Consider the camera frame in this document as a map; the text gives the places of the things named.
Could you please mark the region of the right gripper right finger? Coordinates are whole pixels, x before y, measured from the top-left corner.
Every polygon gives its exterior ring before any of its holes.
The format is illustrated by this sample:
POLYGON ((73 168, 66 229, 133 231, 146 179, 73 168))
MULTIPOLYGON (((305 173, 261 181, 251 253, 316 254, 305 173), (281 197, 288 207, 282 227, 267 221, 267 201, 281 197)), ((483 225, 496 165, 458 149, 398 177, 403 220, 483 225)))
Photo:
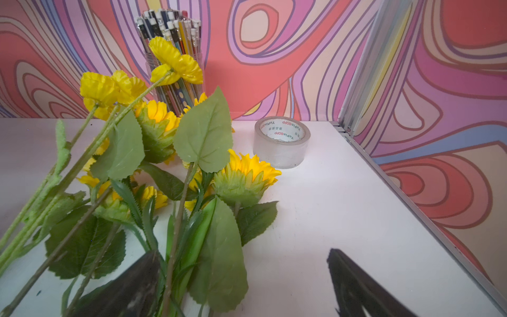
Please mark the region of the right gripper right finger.
POLYGON ((327 258, 339 316, 411 316, 411 312, 342 250, 327 258))

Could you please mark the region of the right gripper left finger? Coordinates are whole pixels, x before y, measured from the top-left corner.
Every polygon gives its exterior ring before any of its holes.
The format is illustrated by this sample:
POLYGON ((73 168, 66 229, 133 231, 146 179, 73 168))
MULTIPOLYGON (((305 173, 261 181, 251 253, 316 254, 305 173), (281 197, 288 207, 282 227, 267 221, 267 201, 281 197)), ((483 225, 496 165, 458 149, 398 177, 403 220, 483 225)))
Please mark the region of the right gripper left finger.
POLYGON ((83 297, 73 315, 150 316, 157 301, 160 272, 158 252, 147 252, 115 280, 83 297))

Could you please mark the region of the tall sunflower bunch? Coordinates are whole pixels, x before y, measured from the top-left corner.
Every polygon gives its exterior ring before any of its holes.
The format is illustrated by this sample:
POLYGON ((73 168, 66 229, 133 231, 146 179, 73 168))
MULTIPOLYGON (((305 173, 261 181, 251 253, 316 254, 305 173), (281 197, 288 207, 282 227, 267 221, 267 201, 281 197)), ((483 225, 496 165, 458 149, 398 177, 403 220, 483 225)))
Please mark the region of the tall sunflower bunch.
POLYGON ((120 277, 90 293, 66 290, 63 316, 179 316, 185 294, 215 312, 234 310, 248 290, 243 240, 233 205, 242 205, 232 150, 229 113, 220 102, 198 102, 183 116, 161 102, 140 104, 115 128, 107 152, 117 151, 130 131, 143 138, 139 168, 154 186, 138 184, 133 169, 122 179, 98 178, 104 155, 92 158, 82 177, 92 194, 65 195, 44 235, 44 269, 87 285, 118 269, 126 255, 126 231, 145 249, 120 277))

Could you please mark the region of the tall yellow flower sprig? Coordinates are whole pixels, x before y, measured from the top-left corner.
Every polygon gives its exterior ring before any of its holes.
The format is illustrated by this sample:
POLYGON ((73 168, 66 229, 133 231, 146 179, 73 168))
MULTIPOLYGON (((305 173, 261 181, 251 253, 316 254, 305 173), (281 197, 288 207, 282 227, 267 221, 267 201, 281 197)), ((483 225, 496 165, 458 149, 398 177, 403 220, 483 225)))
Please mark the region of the tall yellow flower sprig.
POLYGON ((4 272, 17 258, 30 252, 58 221, 84 204, 84 192, 69 194, 66 189, 72 182, 72 177, 81 170, 94 177, 91 167, 114 144, 109 133, 125 118, 128 110, 133 111, 143 132, 145 159, 160 163, 174 158, 176 152, 173 139, 183 116, 170 112, 163 102, 143 100, 160 81, 151 83, 151 87, 146 87, 141 79, 129 77, 120 70, 111 76, 91 72, 83 74, 80 92, 89 111, 87 120, 104 120, 105 128, 69 174, 62 177, 62 171, 70 162, 71 150, 82 133, 77 132, 72 141, 67 141, 63 122, 57 122, 57 162, 3 235, 1 271, 4 272))

